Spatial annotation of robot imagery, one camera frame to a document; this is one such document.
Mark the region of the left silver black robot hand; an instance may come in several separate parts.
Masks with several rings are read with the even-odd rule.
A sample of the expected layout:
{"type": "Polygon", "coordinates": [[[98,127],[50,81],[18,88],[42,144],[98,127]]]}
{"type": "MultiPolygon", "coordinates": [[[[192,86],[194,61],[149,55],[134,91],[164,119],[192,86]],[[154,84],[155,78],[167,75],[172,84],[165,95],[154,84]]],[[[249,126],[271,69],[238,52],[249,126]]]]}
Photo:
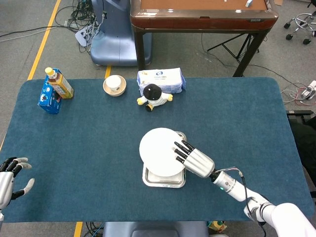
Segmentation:
{"type": "Polygon", "coordinates": [[[33,187],[35,178],[31,178],[26,186],[16,192],[13,191],[14,181],[18,173],[23,169],[31,169],[26,157],[7,158],[0,164],[0,209],[5,209],[11,202],[26,195],[33,187]]]}

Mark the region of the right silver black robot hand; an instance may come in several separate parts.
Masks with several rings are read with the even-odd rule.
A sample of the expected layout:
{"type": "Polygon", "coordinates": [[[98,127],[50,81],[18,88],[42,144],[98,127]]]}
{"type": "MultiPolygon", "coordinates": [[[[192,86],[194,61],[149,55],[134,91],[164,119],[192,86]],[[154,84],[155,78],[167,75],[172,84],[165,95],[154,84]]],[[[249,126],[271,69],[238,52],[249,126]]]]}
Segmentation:
{"type": "Polygon", "coordinates": [[[176,160],[182,163],[188,171],[201,178],[207,178],[215,171],[214,161],[187,141],[182,140],[180,143],[174,142],[174,144],[176,160]]]}

